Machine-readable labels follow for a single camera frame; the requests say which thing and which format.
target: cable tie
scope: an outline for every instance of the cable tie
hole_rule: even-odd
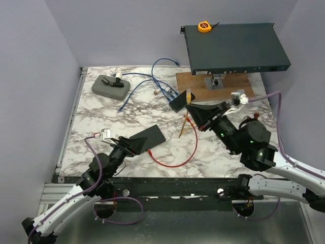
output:
[[[294,168],[296,168],[296,166],[298,165],[298,162],[295,161],[295,163],[292,165]]]

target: yellow tape measure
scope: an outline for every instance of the yellow tape measure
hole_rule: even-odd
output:
[[[211,27],[211,25],[207,21],[200,22],[198,24],[198,31],[202,33],[210,32],[213,28],[215,28],[218,24],[215,24]]]

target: gray device box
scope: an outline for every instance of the gray device box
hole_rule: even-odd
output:
[[[193,75],[285,71],[291,65],[271,23],[181,28]]]
[[[121,80],[120,82],[124,84],[124,87],[111,87],[109,85],[105,85],[102,82],[103,77],[108,79],[110,82],[115,82],[115,77],[100,75],[97,77],[95,83],[91,87],[92,92],[107,98],[117,99],[121,101],[124,100],[128,91],[130,90],[130,82]]]

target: metal floor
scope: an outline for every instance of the metal floor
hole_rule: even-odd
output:
[[[255,204],[254,217],[265,216],[275,202]],[[138,213],[116,213],[112,219],[127,221]],[[272,218],[253,222],[239,219],[233,212],[147,212],[135,225],[118,226],[94,220],[92,209],[74,219],[57,238],[56,244],[312,244],[298,202],[281,203]]]

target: red cable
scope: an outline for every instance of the red cable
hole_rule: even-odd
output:
[[[195,144],[194,152],[193,152],[192,155],[189,157],[189,159],[186,160],[184,163],[179,164],[179,165],[167,165],[167,164],[163,164],[163,163],[159,162],[157,159],[155,159],[155,158],[153,157],[153,155],[152,155],[151,150],[149,149],[149,150],[148,150],[148,153],[149,153],[149,155],[151,156],[151,158],[152,158],[155,162],[157,162],[157,163],[159,163],[160,165],[163,165],[163,166],[165,166],[165,167],[169,167],[169,168],[177,168],[177,167],[180,167],[180,166],[183,166],[183,165],[187,164],[188,161],[191,160],[191,158],[194,156],[194,154],[195,154],[195,152],[196,152],[196,150],[197,150],[197,147],[198,147],[198,134],[197,134],[197,131],[196,131],[194,125],[193,125],[192,122],[189,120],[189,118],[187,118],[187,121],[188,121],[188,122],[191,124],[191,126],[193,127],[193,130],[194,130],[194,132],[195,132],[195,137],[196,137],[196,140],[197,140],[197,141],[196,141],[196,144]]]

